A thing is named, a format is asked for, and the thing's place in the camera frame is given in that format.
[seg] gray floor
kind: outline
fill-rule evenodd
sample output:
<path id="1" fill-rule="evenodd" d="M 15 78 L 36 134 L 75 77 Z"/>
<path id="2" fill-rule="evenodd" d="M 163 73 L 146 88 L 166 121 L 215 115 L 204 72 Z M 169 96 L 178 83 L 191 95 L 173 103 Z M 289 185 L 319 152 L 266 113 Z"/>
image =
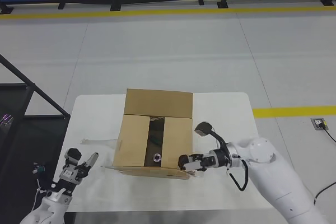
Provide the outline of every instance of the gray floor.
<path id="1" fill-rule="evenodd" d="M 68 112 L 79 95 L 126 88 L 246 92 L 253 108 L 336 105 L 336 12 L 0 21 L 0 53 Z M 17 81 L 0 66 L 0 82 Z M 42 113 L 55 110 L 37 96 L 27 114 Z M 336 116 L 325 120 L 336 138 Z M 256 124 L 313 194 L 336 180 L 336 145 L 310 118 Z M 336 224 L 336 186 L 317 206 Z M 132 222 L 286 223 L 273 209 L 81 213 L 76 223 Z"/>

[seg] box flap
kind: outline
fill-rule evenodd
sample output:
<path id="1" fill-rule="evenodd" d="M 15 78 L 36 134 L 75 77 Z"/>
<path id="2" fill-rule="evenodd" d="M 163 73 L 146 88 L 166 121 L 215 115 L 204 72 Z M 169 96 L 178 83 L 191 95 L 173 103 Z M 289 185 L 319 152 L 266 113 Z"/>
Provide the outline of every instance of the box flap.
<path id="1" fill-rule="evenodd" d="M 118 170 L 124 175 L 131 176 L 150 176 L 154 178 L 172 178 L 184 180 L 188 180 L 191 176 L 185 171 L 163 167 L 105 166 L 105 168 Z"/>
<path id="2" fill-rule="evenodd" d="M 144 166 L 149 126 L 148 116 L 123 115 L 114 166 Z"/>
<path id="3" fill-rule="evenodd" d="M 192 113 L 190 92 L 127 89 L 124 114 L 192 118 Z"/>
<path id="4" fill-rule="evenodd" d="M 178 158 L 193 152 L 192 119 L 165 118 L 161 167 L 178 169 Z"/>

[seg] white table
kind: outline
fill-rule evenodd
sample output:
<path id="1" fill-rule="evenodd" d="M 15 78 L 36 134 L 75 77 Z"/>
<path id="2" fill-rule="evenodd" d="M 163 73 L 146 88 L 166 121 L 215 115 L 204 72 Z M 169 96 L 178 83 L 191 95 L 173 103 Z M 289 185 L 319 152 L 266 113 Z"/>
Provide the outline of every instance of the white table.
<path id="1" fill-rule="evenodd" d="M 69 212 L 179 211 L 215 209 L 257 209 L 272 206 L 252 182 L 240 192 L 224 168 L 209 169 L 204 177 L 189 180 L 125 176 L 102 165 L 109 164 L 114 146 L 105 143 L 81 144 L 82 139 L 117 139 L 125 95 L 81 95 L 76 98 L 55 180 L 64 165 L 68 148 L 78 148 L 81 162 L 94 153 L 99 159 L 88 177 L 76 187 Z M 226 142 L 257 137 L 253 112 L 245 93 L 193 95 L 193 127 L 210 122 Z M 193 151 L 206 153 L 216 148 L 213 137 L 193 135 Z M 241 185 L 244 172 L 234 173 Z"/>

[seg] power cord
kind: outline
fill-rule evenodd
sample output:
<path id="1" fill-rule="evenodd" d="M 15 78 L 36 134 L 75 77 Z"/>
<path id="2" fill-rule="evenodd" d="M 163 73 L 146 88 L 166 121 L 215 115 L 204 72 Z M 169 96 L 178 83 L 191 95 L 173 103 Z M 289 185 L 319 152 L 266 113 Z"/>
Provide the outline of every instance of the power cord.
<path id="1" fill-rule="evenodd" d="M 237 188 L 238 188 L 241 192 L 243 192 L 243 191 L 245 190 L 246 186 L 248 185 L 248 181 L 249 181 L 249 170 L 248 170 L 248 165 L 246 164 L 245 160 L 243 160 L 240 156 L 237 156 L 237 157 L 241 160 L 241 162 L 242 162 L 242 164 L 244 165 L 244 168 L 245 168 L 245 181 L 244 181 L 244 185 L 241 187 L 241 186 L 239 185 L 239 183 L 236 181 L 235 177 L 234 177 L 232 174 L 229 173 L 229 176 L 233 179 L 233 181 L 234 181 L 235 185 L 237 186 Z"/>
<path id="2" fill-rule="evenodd" d="M 336 140 L 330 135 L 330 133 L 326 130 L 326 125 L 324 124 L 324 123 L 320 123 L 319 124 L 319 128 L 322 128 L 326 133 L 327 133 L 327 135 L 336 143 Z M 319 191 L 318 193 L 317 193 L 317 195 L 315 196 L 315 199 L 314 199 L 314 205 L 316 204 L 316 200 L 317 200 L 317 198 L 318 198 L 318 196 L 322 193 L 322 192 L 324 192 L 325 190 L 327 190 L 327 189 L 329 189 L 330 187 L 332 187 L 333 185 L 335 185 L 336 184 L 336 181 L 335 182 L 333 182 L 332 184 L 330 184 L 330 185 L 328 185 L 326 188 L 324 188 L 324 189 L 322 189 L 321 191 Z"/>

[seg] yellow stripe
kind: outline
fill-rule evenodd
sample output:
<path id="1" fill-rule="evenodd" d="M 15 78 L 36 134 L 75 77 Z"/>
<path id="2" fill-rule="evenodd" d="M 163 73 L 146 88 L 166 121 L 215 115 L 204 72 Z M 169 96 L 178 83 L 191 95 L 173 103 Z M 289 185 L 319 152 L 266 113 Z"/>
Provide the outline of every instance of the yellow stripe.
<path id="1" fill-rule="evenodd" d="M 330 116 L 336 115 L 336 106 L 304 106 L 299 108 L 256 108 L 255 118 L 276 118 L 281 116 Z"/>
<path id="2" fill-rule="evenodd" d="M 0 15 L 5 19 L 37 19 L 37 18 L 76 18 L 76 17 L 110 17 L 110 16 L 147 16 L 147 15 L 178 15 L 178 14 L 222 14 L 222 13 L 271 13 L 271 12 L 316 12 L 336 11 L 336 6 L 312 7 L 271 7 L 271 8 L 199 8 L 176 10 L 141 10 L 121 12 L 79 12 L 79 13 L 43 13 L 43 14 L 13 14 Z"/>

